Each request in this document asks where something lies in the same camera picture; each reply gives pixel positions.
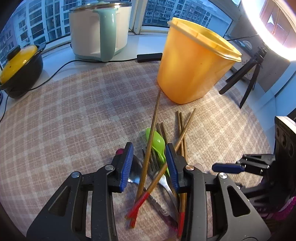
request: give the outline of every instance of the plaid tablecloth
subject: plaid tablecloth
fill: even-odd
[[[6,113],[0,124],[0,201],[22,233],[71,172],[95,172],[128,141],[141,159],[157,97],[158,67],[158,62],[111,63],[46,85]],[[165,123],[172,142],[178,133],[175,112],[182,111],[187,121],[197,108],[186,135],[188,156],[190,164],[201,163],[205,170],[215,162],[235,162],[244,153],[270,153],[251,109],[246,104],[238,108],[238,90],[219,95],[224,84],[221,80],[203,98],[185,105],[161,94],[158,121]],[[259,181],[245,173],[233,178],[248,186]],[[135,193],[136,187],[128,184],[124,193],[113,195],[119,240],[158,241],[172,235],[148,203],[135,229],[128,229],[124,215]],[[165,191],[158,188],[152,194],[173,215]]]

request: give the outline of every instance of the metal screw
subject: metal screw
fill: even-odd
[[[73,172],[73,173],[71,174],[71,177],[73,177],[73,178],[77,178],[77,177],[79,177],[79,175],[80,175],[79,172]]]
[[[111,170],[113,170],[113,168],[114,168],[114,166],[111,164],[108,164],[105,166],[105,170],[107,170],[107,171],[111,171]]]
[[[186,170],[188,171],[193,171],[194,170],[194,166],[193,165],[186,165]]]
[[[221,172],[221,173],[219,173],[219,177],[222,179],[226,179],[227,175],[226,175],[226,173]]]

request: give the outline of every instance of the yellow lid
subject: yellow lid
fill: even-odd
[[[168,24],[217,55],[236,62],[242,61],[242,54],[231,43],[212,30],[180,18],[172,18]]]
[[[7,56],[8,62],[1,73],[0,83],[6,83],[33,57],[36,52],[37,47],[35,45],[30,45],[23,49],[20,49],[19,46],[14,48]]]

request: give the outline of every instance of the black tripod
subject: black tripod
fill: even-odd
[[[219,91],[219,94],[222,95],[226,91],[228,91],[235,83],[237,83],[246,73],[248,73],[256,65],[255,71],[246,90],[246,93],[239,104],[239,107],[241,109],[248,95],[250,94],[252,87],[256,83],[260,67],[265,55],[266,50],[264,48],[259,48],[258,52],[255,53],[254,56],[243,67],[241,67],[237,72],[235,72],[231,77],[229,77],[226,80],[227,84]]]

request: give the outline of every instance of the green plastic spoon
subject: green plastic spoon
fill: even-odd
[[[149,138],[149,134],[150,134],[150,128],[147,128],[146,129],[147,140]],[[165,158],[165,154],[164,154],[165,141],[157,131],[154,131],[154,136],[153,136],[153,140],[152,140],[152,148],[158,154],[159,159],[161,160],[162,164],[164,164],[166,162],[166,158]]]

